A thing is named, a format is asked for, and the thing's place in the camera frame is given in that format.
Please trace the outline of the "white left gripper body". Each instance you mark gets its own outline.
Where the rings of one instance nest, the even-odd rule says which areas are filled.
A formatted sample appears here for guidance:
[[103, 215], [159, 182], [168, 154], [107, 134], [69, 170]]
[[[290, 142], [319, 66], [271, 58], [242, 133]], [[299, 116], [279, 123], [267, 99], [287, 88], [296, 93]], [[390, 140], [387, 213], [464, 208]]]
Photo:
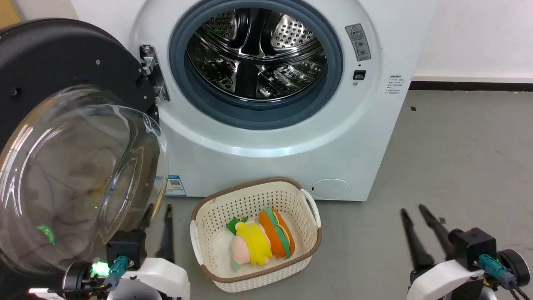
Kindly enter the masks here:
[[127, 271], [109, 300], [189, 300], [191, 286], [185, 269], [163, 258], [146, 258], [138, 270]]

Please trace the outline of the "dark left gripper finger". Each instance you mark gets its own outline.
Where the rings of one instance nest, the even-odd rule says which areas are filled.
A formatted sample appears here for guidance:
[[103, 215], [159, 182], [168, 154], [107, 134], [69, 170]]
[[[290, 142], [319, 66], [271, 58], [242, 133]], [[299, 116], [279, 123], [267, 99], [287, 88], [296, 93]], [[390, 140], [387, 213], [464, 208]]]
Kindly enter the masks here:
[[150, 203], [148, 207], [145, 209], [145, 212], [141, 220], [139, 221], [139, 230], [146, 232], [146, 230], [150, 226], [153, 212], [154, 212], [154, 204]]
[[173, 230], [173, 211], [172, 205], [167, 204], [164, 215], [164, 228], [162, 232], [162, 239], [160, 247], [156, 252], [157, 258], [162, 258], [168, 262], [175, 263], [174, 260], [174, 230]]

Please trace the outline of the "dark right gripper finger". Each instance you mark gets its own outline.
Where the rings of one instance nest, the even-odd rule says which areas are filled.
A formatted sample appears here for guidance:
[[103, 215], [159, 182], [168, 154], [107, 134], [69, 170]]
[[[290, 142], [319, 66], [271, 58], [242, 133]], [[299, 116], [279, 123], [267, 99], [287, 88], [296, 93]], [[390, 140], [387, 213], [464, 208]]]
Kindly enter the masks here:
[[418, 205], [419, 211], [424, 218], [427, 226], [431, 228], [437, 237], [438, 242], [440, 243], [443, 252], [445, 253], [446, 260], [453, 260], [454, 257], [454, 246], [448, 239], [449, 232], [441, 224], [441, 222], [429, 211], [428, 207], [423, 204]]
[[414, 230], [411, 217], [408, 215], [406, 209], [402, 208], [400, 210], [400, 214], [406, 234], [408, 249], [411, 255], [413, 271], [410, 273], [410, 282], [413, 284], [415, 279], [419, 278], [425, 272], [433, 268], [435, 266], [435, 262], [433, 257], [426, 252], [424, 246], [418, 238], [418, 235]]

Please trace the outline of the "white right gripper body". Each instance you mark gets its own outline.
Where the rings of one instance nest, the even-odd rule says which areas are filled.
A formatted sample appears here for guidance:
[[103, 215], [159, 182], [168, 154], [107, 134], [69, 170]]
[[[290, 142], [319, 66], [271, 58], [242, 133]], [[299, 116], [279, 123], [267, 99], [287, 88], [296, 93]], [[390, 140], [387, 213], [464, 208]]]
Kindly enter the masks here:
[[435, 264], [408, 288], [408, 300], [495, 300], [486, 275], [499, 276], [499, 261], [481, 257], [469, 271], [456, 260]]

